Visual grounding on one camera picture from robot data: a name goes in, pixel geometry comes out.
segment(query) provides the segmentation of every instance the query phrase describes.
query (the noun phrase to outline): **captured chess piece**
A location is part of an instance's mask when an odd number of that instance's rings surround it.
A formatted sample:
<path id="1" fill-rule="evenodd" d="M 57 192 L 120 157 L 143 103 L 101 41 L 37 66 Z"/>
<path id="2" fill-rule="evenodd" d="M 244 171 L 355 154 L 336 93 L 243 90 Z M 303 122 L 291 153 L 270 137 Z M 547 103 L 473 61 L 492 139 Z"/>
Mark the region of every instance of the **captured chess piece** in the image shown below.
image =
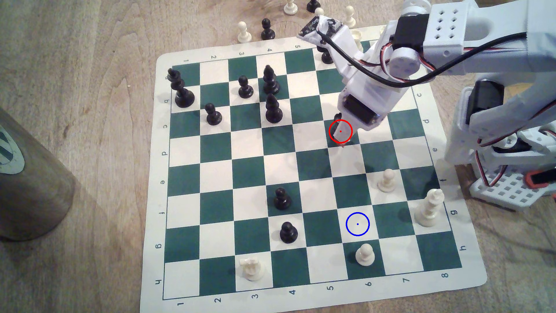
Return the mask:
<path id="1" fill-rule="evenodd" d="M 240 83 L 240 89 L 237 92 L 240 97 L 242 97 L 243 99 L 251 97 L 253 95 L 253 87 L 248 85 L 249 82 L 247 80 L 247 76 L 241 75 L 240 78 L 237 79 L 237 81 Z"/>
<path id="2" fill-rule="evenodd" d="M 286 190 L 284 188 L 278 188 L 274 191 L 276 196 L 274 197 L 274 206 L 278 210 L 285 210 L 290 207 L 291 205 L 291 197 L 286 194 Z"/>
<path id="3" fill-rule="evenodd" d="M 280 239 L 283 243 L 294 242 L 297 239 L 297 229 L 290 222 L 284 222 L 280 229 Z"/>
<path id="4" fill-rule="evenodd" d="M 262 40 L 274 39 L 276 37 L 274 31 L 270 29 L 270 20 L 268 18 L 262 20 L 262 27 L 265 29 L 261 32 Z"/>
<path id="5" fill-rule="evenodd" d="M 278 100 L 273 94 L 268 94 L 266 96 L 266 120 L 276 124 L 282 120 L 283 113 L 282 110 L 279 108 Z"/>
<path id="6" fill-rule="evenodd" d="M 220 124 L 220 122 L 222 122 L 222 114 L 220 114 L 220 112 L 216 111 L 216 109 L 214 108 L 214 104 L 212 103 L 207 103 L 205 105 L 205 111 L 207 112 L 207 123 L 209 125 L 215 126 Z"/>

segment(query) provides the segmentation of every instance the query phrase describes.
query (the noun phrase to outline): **black cable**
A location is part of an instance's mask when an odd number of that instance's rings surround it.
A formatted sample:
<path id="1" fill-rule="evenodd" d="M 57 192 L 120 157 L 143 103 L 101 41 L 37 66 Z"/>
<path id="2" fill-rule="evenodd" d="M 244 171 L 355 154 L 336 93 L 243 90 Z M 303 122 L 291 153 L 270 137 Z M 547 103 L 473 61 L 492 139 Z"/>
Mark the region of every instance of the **black cable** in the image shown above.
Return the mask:
<path id="1" fill-rule="evenodd" d="M 338 52 L 344 59 L 346 59 L 347 62 L 349 62 L 350 64 L 352 64 L 356 69 L 358 69 L 359 71 L 363 72 L 365 75 L 367 75 L 368 77 L 371 77 L 372 79 L 388 86 L 388 87 L 394 87 L 394 88 L 406 88 L 406 87 L 411 87 L 411 86 L 415 86 L 418 84 L 422 84 L 423 82 L 426 82 L 430 79 L 432 79 L 435 76 L 438 76 L 440 74 L 442 74 L 443 72 L 447 71 L 448 69 L 450 69 L 451 67 L 454 67 L 455 65 L 467 60 L 468 58 L 476 55 L 477 53 L 480 53 L 488 48 L 491 48 L 493 46 L 499 45 L 501 43 L 504 42 L 508 42 L 508 41 L 512 41 L 512 40 L 519 40 L 519 39 L 525 39 L 527 38 L 527 33 L 526 32 L 522 32 L 522 33 L 515 33 L 512 35 L 507 35 L 504 37 L 500 37 L 497 39 L 494 39 L 492 41 L 489 41 L 477 48 L 474 48 L 473 50 L 469 50 L 466 53 L 458 56 L 457 58 L 451 60 L 450 62 L 440 66 L 439 68 L 437 68 L 436 70 L 418 78 L 418 79 L 414 79 L 414 80 L 409 80 L 407 82 L 395 82 L 395 81 L 391 81 L 391 80 L 387 80 L 384 79 L 380 76 L 378 76 L 377 74 L 367 70 L 362 64 L 360 64 L 359 62 L 353 60 L 350 56 L 348 56 L 344 50 L 342 50 L 340 47 L 338 47 L 333 41 L 332 38 L 330 38 L 329 36 L 327 36 L 326 34 L 320 32 L 320 31 L 316 31 L 321 37 L 322 40 L 324 40 L 326 43 L 328 43 L 330 45 L 330 47 L 332 47 L 334 50 L 336 50 L 336 52 Z"/>

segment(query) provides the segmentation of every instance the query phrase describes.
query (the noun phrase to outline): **white square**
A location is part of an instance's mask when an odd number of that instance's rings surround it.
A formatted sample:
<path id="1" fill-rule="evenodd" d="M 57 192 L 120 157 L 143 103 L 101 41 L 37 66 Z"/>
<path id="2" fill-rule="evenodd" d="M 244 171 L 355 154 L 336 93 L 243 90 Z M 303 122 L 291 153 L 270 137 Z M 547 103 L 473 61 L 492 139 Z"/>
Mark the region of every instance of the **white square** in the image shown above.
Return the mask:
<path id="1" fill-rule="evenodd" d="M 266 187 L 234 189 L 234 221 L 269 216 Z"/>
<path id="2" fill-rule="evenodd" d="M 166 228 L 199 225 L 201 220 L 201 197 L 198 193 L 168 197 Z"/>
<path id="3" fill-rule="evenodd" d="M 260 128 L 233 131 L 231 140 L 232 159 L 261 157 L 264 153 Z"/>
<path id="4" fill-rule="evenodd" d="M 373 206 L 338 209 L 338 221 L 340 222 L 342 242 L 357 242 L 379 238 Z"/>
<path id="5" fill-rule="evenodd" d="M 307 247 L 311 283 L 348 279 L 344 245 L 341 243 Z"/>
<path id="6" fill-rule="evenodd" d="M 199 295 L 199 260 L 164 263 L 164 299 Z"/>
<path id="7" fill-rule="evenodd" d="M 379 243 L 386 275 L 423 270 L 415 235 L 383 238 L 379 239 Z"/>
<path id="8" fill-rule="evenodd" d="M 316 71 L 288 74 L 287 88 L 290 99 L 318 95 L 319 82 L 316 79 Z"/>
<path id="9" fill-rule="evenodd" d="M 261 264 L 264 275 L 260 280 L 249 281 L 245 278 L 243 268 L 240 266 L 240 260 L 255 257 Z M 270 251 L 249 253 L 246 255 L 236 256 L 236 291 L 257 290 L 263 288 L 272 288 L 272 257 Z"/>
<path id="10" fill-rule="evenodd" d="M 433 164 L 425 137 L 393 140 L 400 169 L 427 167 Z"/>
<path id="11" fill-rule="evenodd" d="M 297 182 L 297 157 L 295 152 L 265 155 L 267 185 Z"/>
<path id="12" fill-rule="evenodd" d="M 228 82 L 228 60 L 203 62 L 199 64 L 201 73 L 201 85 L 216 84 L 218 82 Z"/>
<path id="13" fill-rule="evenodd" d="M 434 226 L 424 227 L 415 220 L 415 212 L 420 210 L 424 201 L 425 199 L 408 201 L 409 212 L 411 213 L 411 221 L 413 222 L 413 230 L 415 230 L 415 234 L 419 235 L 451 231 L 450 222 L 448 221 L 448 215 L 444 204 L 441 205 L 440 209 L 436 213 L 436 224 Z"/>
<path id="14" fill-rule="evenodd" d="M 407 200 L 401 172 L 398 169 L 393 171 L 396 188 L 392 192 L 383 192 L 377 187 L 379 181 L 383 178 L 384 172 L 367 173 L 367 185 L 369 185 L 372 204 L 396 203 Z"/>
<path id="15" fill-rule="evenodd" d="M 201 163 L 201 137 L 170 139 L 170 167 Z"/>
<path id="16" fill-rule="evenodd" d="M 365 173 L 360 145 L 328 148 L 332 176 L 348 176 Z"/>
<path id="17" fill-rule="evenodd" d="M 323 121 L 294 124 L 296 151 L 326 149 L 326 129 Z"/>
<path id="18" fill-rule="evenodd" d="M 292 243 L 284 243 L 280 239 L 280 229 L 284 222 L 290 222 L 297 229 L 297 239 Z M 270 250 L 289 250 L 305 248 L 305 225 L 303 223 L 303 213 L 287 214 L 269 217 Z"/>
<path id="19" fill-rule="evenodd" d="M 199 226 L 199 258 L 227 257 L 235 252 L 233 221 Z"/>
<path id="20" fill-rule="evenodd" d="M 214 126 L 207 123 L 207 111 L 205 111 L 204 108 L 200 111 L 201 135 L 222 134 L 231 132 L 232 126 L 230 124 L 230 107 L 219 106 L 215 109 L 217 112 L 220 112 L 220 114 L 222 114 L 222 121 L 218 125 Z"/>
<path id="21" fill-rule="evenodd" d="M 332 178 L 302 180 L 299 182 L 299 192 L 301 209 L 305 213 L 337 208 Z"/>
<path id="22" fill-rule="evenodd" d="M 272 53 L 269 55 L 258 55 L 257 58 L 257 77 L 262 78 L 265 66 L 270 65 L 274 70 L 274 75 L 286 75 L 286 57 L 283 53 Z"/>
<path id="23" fill-rule="evenodd" d="M 201 192 L 232 189 L 232 160 L 201 163 L 200 177 Z"/>

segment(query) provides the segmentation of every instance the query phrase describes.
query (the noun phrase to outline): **green square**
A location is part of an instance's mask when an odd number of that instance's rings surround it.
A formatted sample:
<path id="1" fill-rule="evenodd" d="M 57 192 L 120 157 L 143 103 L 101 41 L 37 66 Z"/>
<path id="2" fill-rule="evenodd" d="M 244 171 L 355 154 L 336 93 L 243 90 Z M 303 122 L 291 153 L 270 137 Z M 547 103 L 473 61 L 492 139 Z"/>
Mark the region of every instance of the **green square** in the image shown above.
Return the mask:
<path id="1" fill-rule="evenodd" d="M 262 156 L 232 160 L 234 188 L 265 184 L 265 161 Z"/>
<path id="2" fill-rule="evenodd" d="M 299 151 L 296 156 L 299 180 L 332 177 L 328 149 Z"/>
<path id="3" fill-rule="evenodd" d="M 294 128 L 291 125 L 263 128 L 262 149 L 265 155 L 294 152 Z"/>
<path id="4" fill-rule="evenodd" d="M 168 168 L 168 197 L 199 193 L 200 179 L 200 164 Z"/>
<path id="5" fill-rule="evenodd" d="M 199 258 L 199 225 L 166 229 L 164 263 Z"/>
<path id="6" fill-rule="evenodd" d="M 261 128 L 261 106 L 258 103 L 230 106 L 232 131 Z"/>
<path id="7" fill-rule="evenodd" d="M 319 96 L 290 99 L 291 119 L 294 124 L 322 121 Z"/>
<path id="8" fill-rule="evenodd" d="M 257 218 L 234 222 L 236 255 L 270 251 L 269 219 Z"/>
<path id="9" fill-rule="evenodd" d="M 274 288 L 302 286 L 311 283 L 306 248 L 272 251 L 270 256 Z"/>
<path id="10" fill-rule="evenodd" d="M 277 76 L 276 81 L 278 81 L 278 84 L 280 84 L 280 91 L 278 91 L 278 93 L 274 96 L 276 96 L 278 100 L 289 98 L 290 93 L 287 90 L 287 76 L 286 75 Z M 260 78 L 259 79 L 259 102 L 266 102 L 266 93 L 262 89 L 264 86 L 265 86 L 265 81 L 262 80 L 262 78 Z"/>
<path id="11" fill-rule="evenodd" d="M 172 69 L 180 72 L 181 79 L 183 79 L 186 87 L 201 84 L 201 71 L 199 63 L 174 65 L 172 66 Z"/>
<path id="12" fill-rule="evenodd" d="M 201 224 L 234 220 L 234 196 L 231 190 L 201 193 Z"/>
<path id="13" fill-rule="evenodd" d="M 342 82 L 343 76 L 338 73 L 337 69 L 317 71 L 316 79 L 319 82 L 319 90 L 322 95 L 340 92 L 345 87 Z"/>
<path id="14" fill-rule="evenodd" d="M 398 169 L 398 159 L 393 141 L 362 144 L 363 163 L 365 172 L 381 172 L 385 169 Z"/>
<path id="15" fill-rule="evenodd" d="M 328 145 L 328 148 L 332 148 L 335 146 L 338 146 L 339 144 L 335 143 L 332 138 L 330 137 L 330 133 L 332 133 L 333 129 L 330 128 L 330 125 L 333 123 L 333 120 L 328 120 L 328 121 L 324 121 L 324 129 L 326 132 L 326 144 Z M 332 126 L 332 128 L 337 127 L 339 122 L 336 122 L 336 126 Z M 345 143 L 345 145 L 356 145 L 359 144 L 359 135 L 357 133 L 357 131 L 354 132 L 354 134 L 351 136 L 351 139 Z"/>
<path id="16" fill-rule="evenodd" d="M 199 261 L 199 295 L 222 295 L 236 291 L 234 256 Z"/>
<path id="17" fill-rule="evenodd" d="M 207 103 L 218 106 L 230 105 L 230 90 L 227 82 L 218 84 L 201 85 L 201 108 L 204 109 Z"/>
<path id="18" fill-rule="evenodd" d="M 361 266 L 355 260 L 355 252 L 364 243 L 370 244 L 373 247 L 373 252 L 375 253 L 375 261 L 369 266 Z M 346 269 L 348 272 L 347 279 L 355 280 L 361 278 L 386 276 L 386 273 L 384 271 L 382 253 L 380 252 L 380 243 L 378 239 L 344 243 L 344 255 L 346 259 Z"/>
<path id="19" fill-rule="evenodd" d="M 199 111 L 179 112 L 170 115 L 170 138 L 199 136 Z"/>
<path id="20" fill-rule="evenodd" d="M 232 139 L 230 133 L 201 136 L 201 163 L 232 158 Z"/>
<path id="21" fill-rule="evenodd" d="M 392 132 L 392 139 L 402 139 L 424 136 L 423 123 L 419 110 L 405 110 L 388 114 L 388 123 Z"/>
<path id="22" fill-rule="evenodd" d="M 339 208 L 367 206 L 371 204 L 367 176 L 365 174 L 334 177 L 334 193 Z"/>
<path id="23" fill-rule="evenodd" d="M 458 247 L 452 232 L 417 235 L 424 271 L 460 268 Z"/>
<path id="24" fill-rule="evenodd" d="M 408 200 L 424 199 L 429 190 L 440 188 L 434 166 L 402 169 L 400 172 Z"/>
<path id="25" fill-rule="evenodd" d="M 291 205 L 285 210 L 278 210 L 274 206 L 276 190 L 280 187 L 286 189 L 286 194 L 288 194 L 291 198 Z M 266 186 L 266 206 L 269 210 L 269 216 L 301 213 L 301 193 L 299 192 L 299 182 Z"/>
<path id="26" fill-rule="evenodd" d="M 373 211 L 379 238 L 415 234 L 407 202 L 376 204 L 373 206 Z"/>
<path id="27" fill-rule="evenodd" d="M 286 72 L 288 74 L 309 72 L 315 70 L 315 57 L 312 49 L 284 52 L 286 58 Z"/>
<path id="28" fill-rule="evenodd" d="M 247 79 L 257 78 L 257 58 L 246 56 L 229 59 L 228 73 L 230 81 L 237 81 L 241 75 L 245 75 Z"/>
<path id="29" fill-rule="evenodd" d="M 342 242 L 337 210 L 303 213 L 307 246 Z"/>

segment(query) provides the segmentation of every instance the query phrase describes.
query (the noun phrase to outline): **blue circle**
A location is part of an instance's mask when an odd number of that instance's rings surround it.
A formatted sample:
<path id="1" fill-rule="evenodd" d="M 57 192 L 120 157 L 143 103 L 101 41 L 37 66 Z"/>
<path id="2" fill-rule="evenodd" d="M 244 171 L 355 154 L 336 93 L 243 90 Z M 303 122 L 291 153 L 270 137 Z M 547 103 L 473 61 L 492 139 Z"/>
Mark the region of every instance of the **blue circle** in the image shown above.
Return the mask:
<path id="1" fill-rule="evenodd" d="M 365 230 L 365 232 L 363 232 L 362 234 L 354 234 L 354 233 L 352 233 L 352 232 L 349 230 L 349 227 L 348 227 L 348 224 L 347 224 L 347 223 L 348 223 L 348 221 L 349 221 L 349 218 L 350 218 L 353 214 L 361 214 L 362 216 L 364 216 L 364 217 L 367 219 L 367 230 Z M 366 233 L 369 231 L 369 228 L 370 228 L 370 227 L 371 227 L 371 221 L 369 220 L 369 217 L 366 216 L 365 214 L 361 213 L 361 212 L 354 212 L 354 213 L 350 214 L 350 215 L 347 217 L 347 219 L 346 219 L 346 229 L 347 229 L 347 232 L 349 232 L 349 233 L 352 234 L 353 236 L 363 236 L 364 234 L 366 234 Z"/>

